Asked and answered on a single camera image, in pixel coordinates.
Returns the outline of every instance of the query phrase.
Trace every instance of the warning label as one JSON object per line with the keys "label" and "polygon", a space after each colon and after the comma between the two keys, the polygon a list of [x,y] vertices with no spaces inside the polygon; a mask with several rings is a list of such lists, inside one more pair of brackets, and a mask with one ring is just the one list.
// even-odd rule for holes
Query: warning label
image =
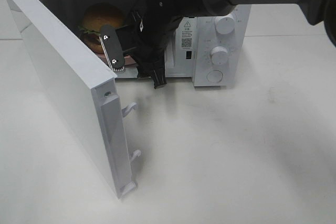
{"label": "warning label", "polygon": [[181,22],[181,48],[192,49],[194,43],[194,33],[196,27],[195,18],[186,18]]}

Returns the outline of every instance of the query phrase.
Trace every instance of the white microwave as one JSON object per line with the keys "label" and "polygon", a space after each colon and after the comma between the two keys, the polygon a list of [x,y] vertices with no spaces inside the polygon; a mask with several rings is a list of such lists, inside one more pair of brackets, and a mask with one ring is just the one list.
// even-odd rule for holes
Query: white microwave
{"label": "white microwave", "polygon": [[[127,12],[135,0],[7,0],[27,52],[50,100],[120,198],[135,187],[116,78],[136,78],[137,69],[115,74],[79,37],[85,9],[109,2]],[[169,78],[189,77],[195,86],[234,83],[250,6],[225,17],[186,17],[165,51]]]}

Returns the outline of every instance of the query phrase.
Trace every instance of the microwave door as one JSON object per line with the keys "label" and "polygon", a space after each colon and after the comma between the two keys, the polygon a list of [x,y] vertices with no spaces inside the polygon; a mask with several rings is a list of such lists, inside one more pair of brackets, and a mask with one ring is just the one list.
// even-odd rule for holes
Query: microwave door
{"label": "microwave door", "polygon": [[46,94],[121,197],[135,183],[116,74],[39,0],[7,2]]}

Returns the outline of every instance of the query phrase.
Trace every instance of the dial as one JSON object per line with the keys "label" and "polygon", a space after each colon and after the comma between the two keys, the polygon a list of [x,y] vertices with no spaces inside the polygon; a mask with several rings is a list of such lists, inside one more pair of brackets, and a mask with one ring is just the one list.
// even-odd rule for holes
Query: dial
{"label": "dial", "polygon": [[236,17],[234,14],[229,14],[224,17],[216,17],[215,18],[215,27],[216,31],[219,34],[229,34],[233,32],[236,26]]}
{"label": "dial", "polygon": [[225,47],[215,47],[210,52],[211,62],[214,65],[224,65],[229,60],[229,50]]}

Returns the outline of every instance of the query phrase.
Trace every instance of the table surface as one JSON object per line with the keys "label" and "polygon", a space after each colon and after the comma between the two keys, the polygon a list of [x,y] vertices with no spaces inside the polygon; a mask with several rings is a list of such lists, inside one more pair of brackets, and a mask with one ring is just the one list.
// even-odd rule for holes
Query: table surface
{"label": "table surface", "polygon": [[117,200],[49,103],[0,0],[0,223],[335,223],[336,49],[254,6],[233,89],[117,82],[138,188]]}

